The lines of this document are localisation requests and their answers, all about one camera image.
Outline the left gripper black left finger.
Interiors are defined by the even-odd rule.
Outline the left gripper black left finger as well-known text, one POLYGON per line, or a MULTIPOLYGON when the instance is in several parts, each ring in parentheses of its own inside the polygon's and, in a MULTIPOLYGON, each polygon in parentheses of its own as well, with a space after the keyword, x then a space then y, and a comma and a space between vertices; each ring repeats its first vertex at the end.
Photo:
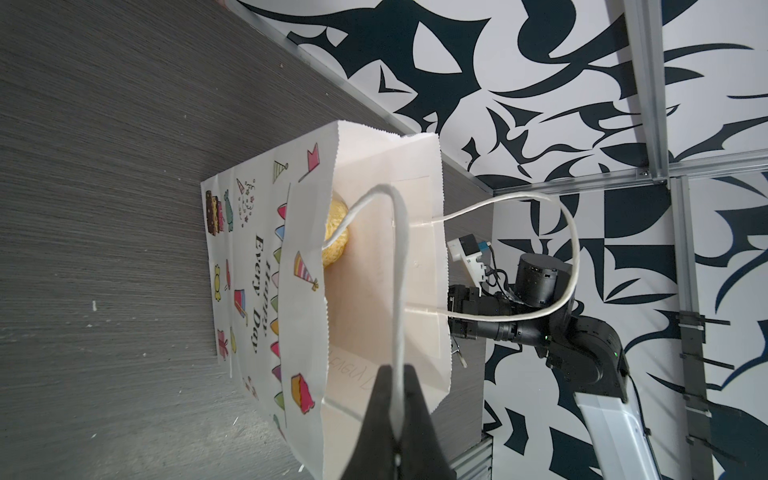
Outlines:
POLYGON ((390 418, 393 403, 392 377, 391 366, 379 368, 358 440, 341 476, 342 480, 398 478, 398 467, 395 464, 397 441, 390 418))

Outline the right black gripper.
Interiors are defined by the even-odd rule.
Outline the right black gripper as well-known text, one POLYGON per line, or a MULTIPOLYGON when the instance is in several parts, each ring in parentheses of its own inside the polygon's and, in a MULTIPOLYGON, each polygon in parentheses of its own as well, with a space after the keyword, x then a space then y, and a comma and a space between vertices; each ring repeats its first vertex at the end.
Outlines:
MULTIPOLYGON (((448 289, 448 310, 479 316, 513 316, 538 312, 555 302, 558 289, 550 287, 514 286, 512 299, 503 293, 483 294, 476 287, 451 285, 448 289)), ((544 347, 549 334, 549 318, 540 317, 519 322, 489 322, 448 318, 450 333, 457 338, 509 341, 521 345, 544 347)))

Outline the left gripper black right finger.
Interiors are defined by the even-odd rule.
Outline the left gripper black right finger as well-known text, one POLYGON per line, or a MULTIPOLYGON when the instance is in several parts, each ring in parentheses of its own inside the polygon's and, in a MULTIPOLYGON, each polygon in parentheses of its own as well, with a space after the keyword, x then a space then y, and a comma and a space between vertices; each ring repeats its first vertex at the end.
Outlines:
POLYGON ((435 433, 420 382, 412 365, 404 366, 405 416, 398 453, 398 478, 406 480, 454 478, 435 433))

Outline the round knotted fake bread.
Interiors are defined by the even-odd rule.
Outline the round knotted fake bread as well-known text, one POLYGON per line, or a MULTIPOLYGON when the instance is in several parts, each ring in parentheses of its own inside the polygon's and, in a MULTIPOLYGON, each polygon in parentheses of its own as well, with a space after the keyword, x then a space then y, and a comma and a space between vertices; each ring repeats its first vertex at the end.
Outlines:
POLYGON ((340 225, 347 213, 348 207, 346 203, 337 193, 333 193, 326 221, 325 240, 334 238, 334 242, 328 248, 323 249, 322 263, 324 268, 337 262, 345 251, 349 240, 349 232, 347 228, 340 229, 340 225))

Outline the white paper gift bag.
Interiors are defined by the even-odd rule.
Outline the white paper gift bag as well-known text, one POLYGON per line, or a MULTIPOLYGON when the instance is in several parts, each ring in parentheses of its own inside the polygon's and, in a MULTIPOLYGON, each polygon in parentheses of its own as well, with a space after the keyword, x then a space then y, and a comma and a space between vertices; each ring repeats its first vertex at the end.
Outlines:
POLYGON ((376 197, 322 260, 334 202, 384 184, 408 214, 404 359, 434 410, 451 388, 443 162, 434 133, 335 121, 201 185, 219 361, 316 479, 337 479, 392 360, 396 224, 376 197))

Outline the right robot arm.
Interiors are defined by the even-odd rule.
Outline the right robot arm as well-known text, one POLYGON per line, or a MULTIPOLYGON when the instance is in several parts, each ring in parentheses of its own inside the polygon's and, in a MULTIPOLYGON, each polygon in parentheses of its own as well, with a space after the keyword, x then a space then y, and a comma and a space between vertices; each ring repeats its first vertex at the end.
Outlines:
POLYGON ((576 317, 567 285, 573 266, 526 253, 511 288, 486 295, 479 287, 448 289, 450 331, 459 338, 531 346, 568 382, 606 479, 658 479, 642 408, 618 333, 606 322, 576 317))

